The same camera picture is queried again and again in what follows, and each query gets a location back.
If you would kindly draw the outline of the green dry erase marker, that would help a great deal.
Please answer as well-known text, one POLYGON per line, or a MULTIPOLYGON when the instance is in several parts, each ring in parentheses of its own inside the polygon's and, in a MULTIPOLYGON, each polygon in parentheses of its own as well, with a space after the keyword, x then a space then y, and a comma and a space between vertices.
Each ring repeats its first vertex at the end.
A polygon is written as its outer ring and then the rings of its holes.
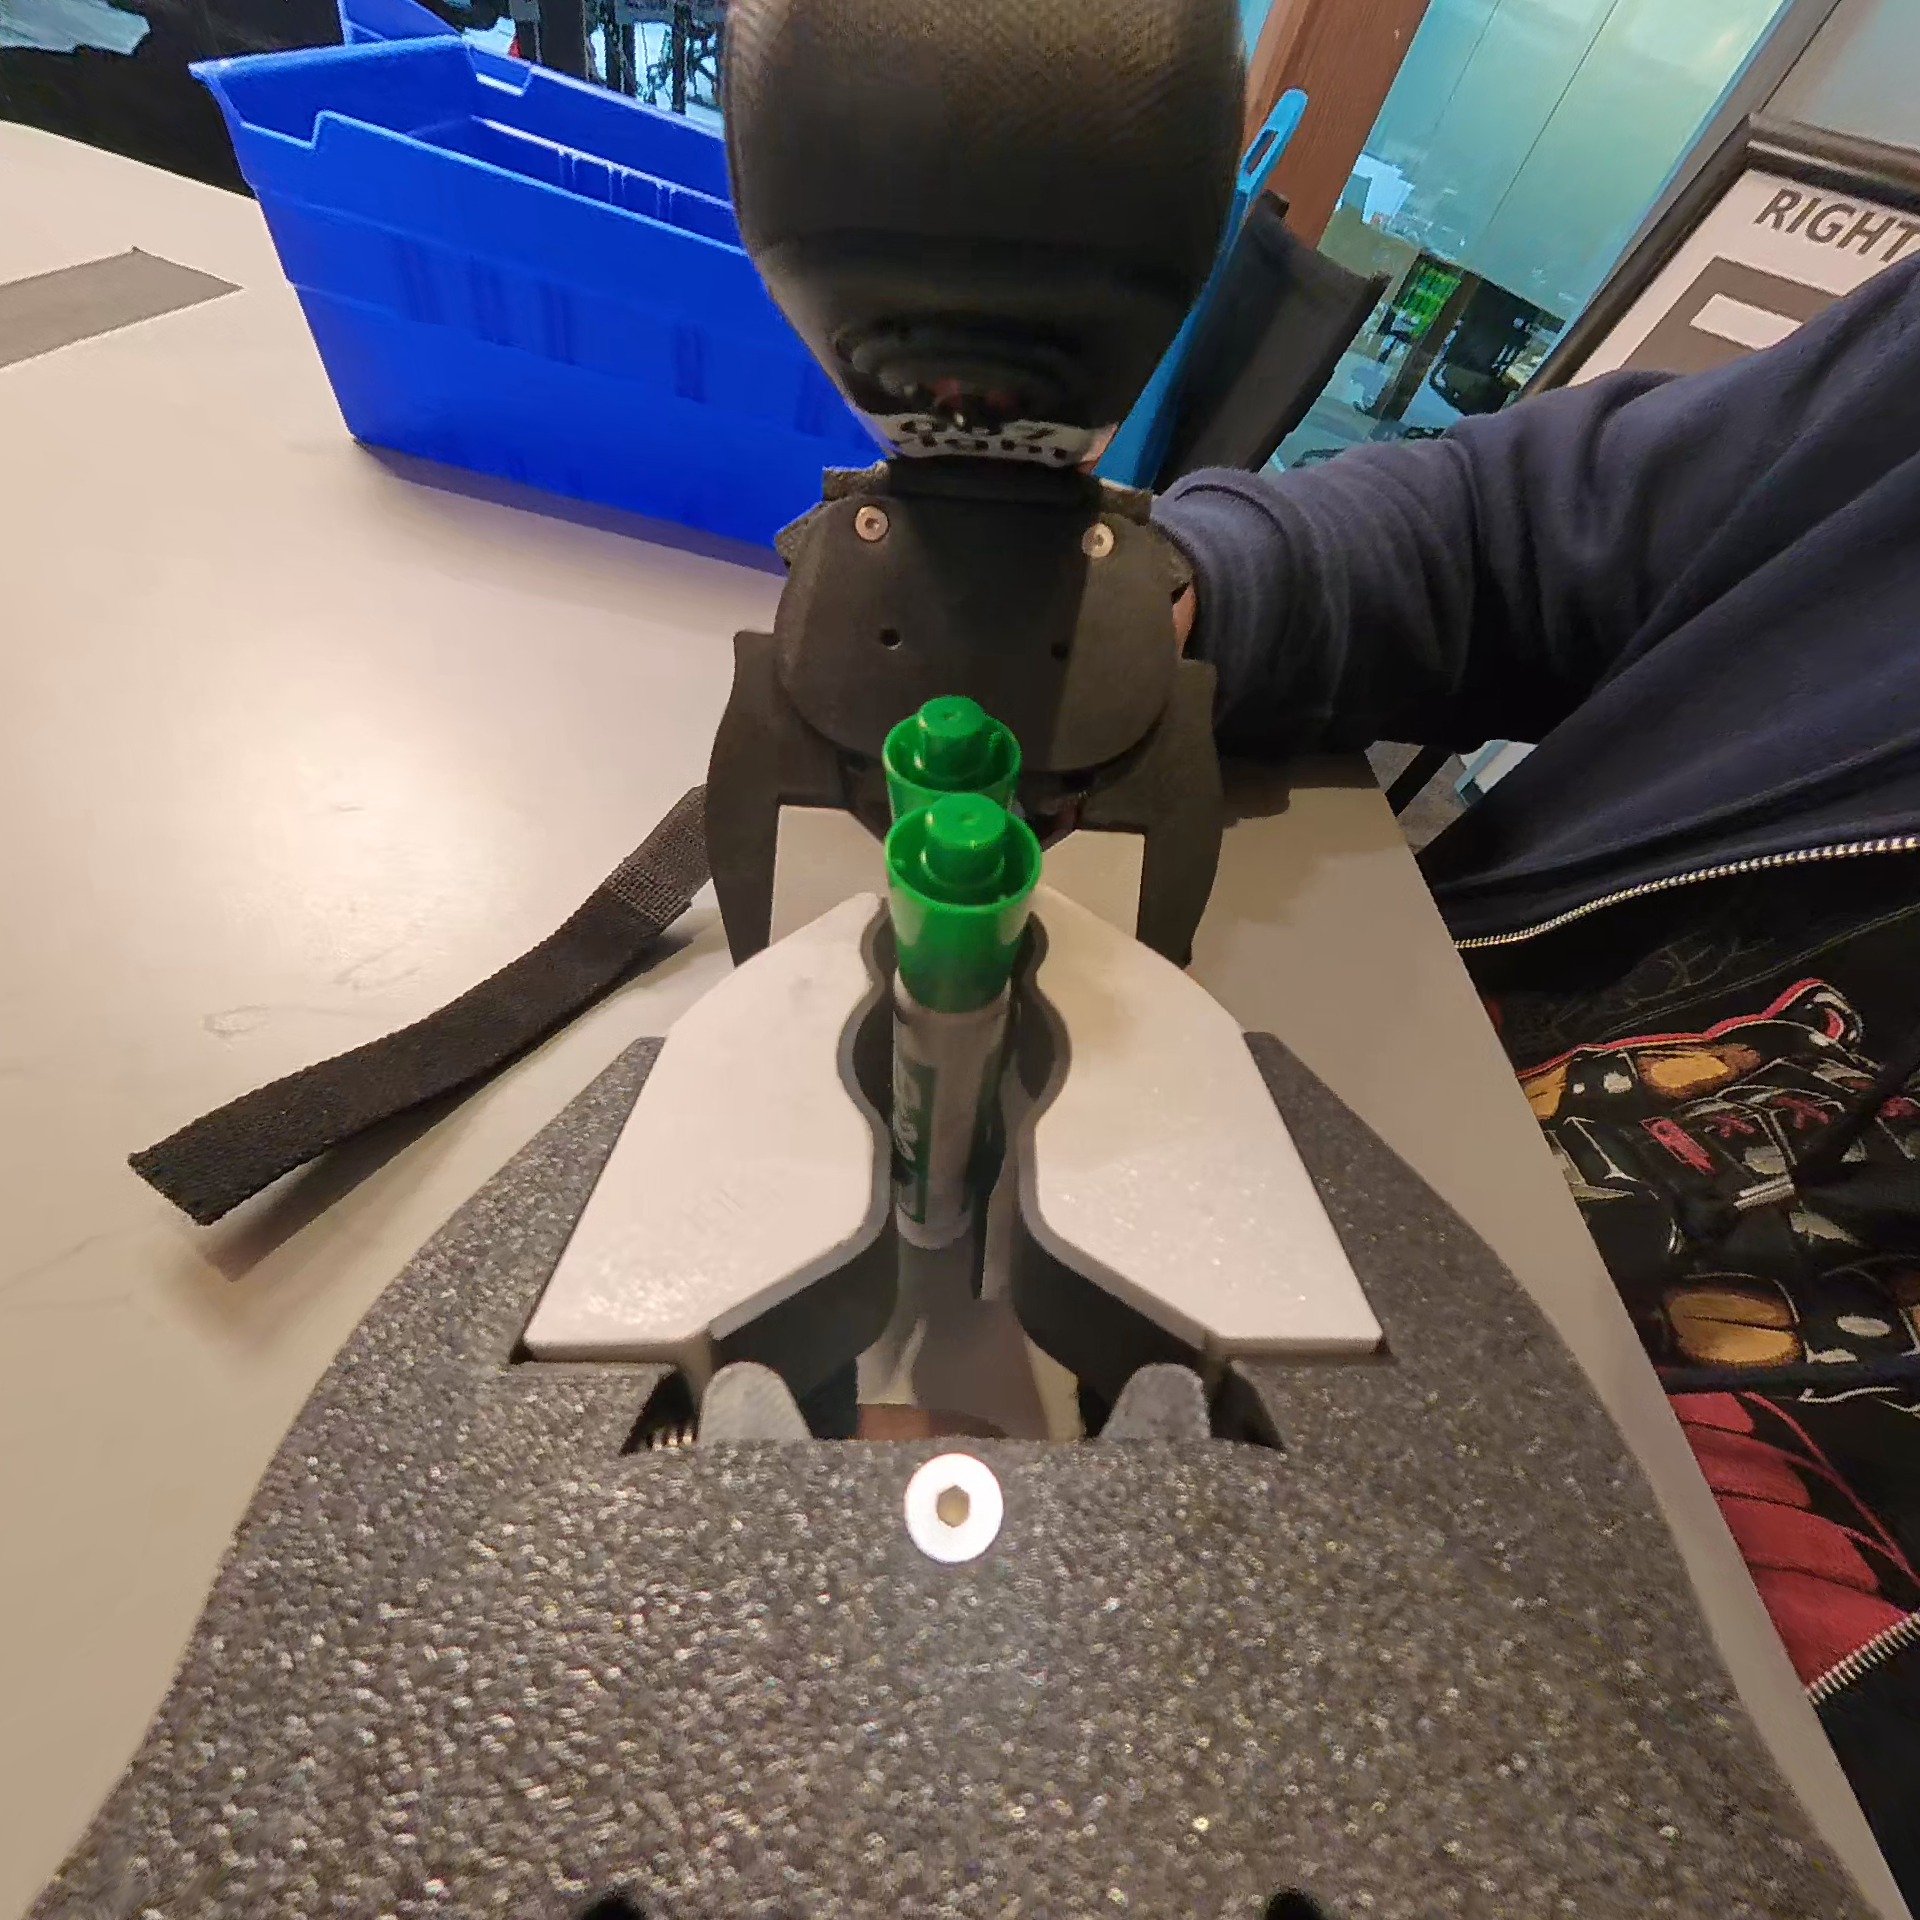
POLYGON ((978 701, 939 696, 895 722, 880 746, 887 825, 949 796, 978 796, 1018 812, 1018 736, 978 701))
POLYGON ((1043 856, 1024 821, 976 793, 902 815, 883 853, 895 1225, 938 1252, 972 1235, 996 1172, 1013 981, 1043 856))

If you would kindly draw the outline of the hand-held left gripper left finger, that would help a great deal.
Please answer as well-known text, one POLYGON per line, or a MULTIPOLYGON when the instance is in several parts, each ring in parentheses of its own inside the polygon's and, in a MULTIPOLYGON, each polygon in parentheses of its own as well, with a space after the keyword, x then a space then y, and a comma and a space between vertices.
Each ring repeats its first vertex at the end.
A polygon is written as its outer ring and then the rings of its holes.
POLYGON ((805 1396, 895 1313, 892 1140, 858 1084, 876 895, 788 932, 661 1043, 520 1333, 533 1360, 739 1360, 805 1396))

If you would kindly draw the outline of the black framed sign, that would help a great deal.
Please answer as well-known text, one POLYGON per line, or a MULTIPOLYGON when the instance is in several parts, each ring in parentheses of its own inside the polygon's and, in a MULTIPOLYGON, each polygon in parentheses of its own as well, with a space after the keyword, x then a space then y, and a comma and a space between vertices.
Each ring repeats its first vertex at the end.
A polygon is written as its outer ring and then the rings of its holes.
POLYGON ((1783 344, 1915 256, 1917 152, 1748 117, 1610 272, 1524 396, 1783 344))

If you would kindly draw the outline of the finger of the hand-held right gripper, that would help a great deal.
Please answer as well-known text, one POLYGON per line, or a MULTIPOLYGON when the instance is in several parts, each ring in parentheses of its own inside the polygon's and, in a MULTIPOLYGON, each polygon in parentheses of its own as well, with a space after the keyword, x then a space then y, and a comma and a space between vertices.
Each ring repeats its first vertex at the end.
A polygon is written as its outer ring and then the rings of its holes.
POLYGON ((1228 831, 1208 722, 1158 722, 1112 764, 1032 777, 1052 888, 1186 969, 1228 831))
POLYGON ((722 722, 706 777, 706 853, 727 951, 772 940, 880 882, 878 761, 805 722, 722 722))

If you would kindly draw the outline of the black bag blue trim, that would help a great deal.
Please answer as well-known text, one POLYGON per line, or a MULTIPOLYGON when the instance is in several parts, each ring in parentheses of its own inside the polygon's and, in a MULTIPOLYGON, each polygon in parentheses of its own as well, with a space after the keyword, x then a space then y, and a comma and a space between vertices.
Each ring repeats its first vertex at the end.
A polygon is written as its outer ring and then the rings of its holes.
POLYGON ((1166 492, 1199 469, 1259 472, 1374 314, 1384 276, 1307 244, 1269 184, 1304 111, 1300 90, 1283 91, 1246 148, 1211 275, 1099 456, 1099 477, 1166 492))

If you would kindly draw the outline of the blue plastic bin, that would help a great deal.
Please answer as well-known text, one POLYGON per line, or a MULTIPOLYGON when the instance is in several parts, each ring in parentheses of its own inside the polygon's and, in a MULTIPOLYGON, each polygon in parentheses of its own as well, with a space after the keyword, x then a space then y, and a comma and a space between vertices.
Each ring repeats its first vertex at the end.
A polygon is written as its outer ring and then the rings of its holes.
POLYGON ((718 133, 413 25, 189 66, 357 442, 751 547, 880 459, 718 133))

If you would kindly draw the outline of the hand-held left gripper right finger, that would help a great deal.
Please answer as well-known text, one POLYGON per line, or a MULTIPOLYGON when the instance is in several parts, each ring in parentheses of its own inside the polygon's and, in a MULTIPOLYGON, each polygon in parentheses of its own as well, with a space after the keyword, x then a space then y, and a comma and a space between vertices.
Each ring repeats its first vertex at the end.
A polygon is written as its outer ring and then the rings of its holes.
POLYGON ((1040 890, 1014 979, 1006 1152, 1022 1330, 1116 1402, 1144 1364, 1356 1360, 1382 1330, 1242 1025, 1040 890))

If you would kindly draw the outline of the person's right forearm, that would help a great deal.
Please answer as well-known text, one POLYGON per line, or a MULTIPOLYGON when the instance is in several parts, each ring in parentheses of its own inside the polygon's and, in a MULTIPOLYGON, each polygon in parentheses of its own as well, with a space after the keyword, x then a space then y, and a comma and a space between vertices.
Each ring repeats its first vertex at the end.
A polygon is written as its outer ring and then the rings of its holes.
POLYGON ((1720 368, 1197 472, 1154 521, 1228 753, 1526 743, 1428 871, 1546 900, 1915 833, 1915 451, 1906 260, 1720 368))

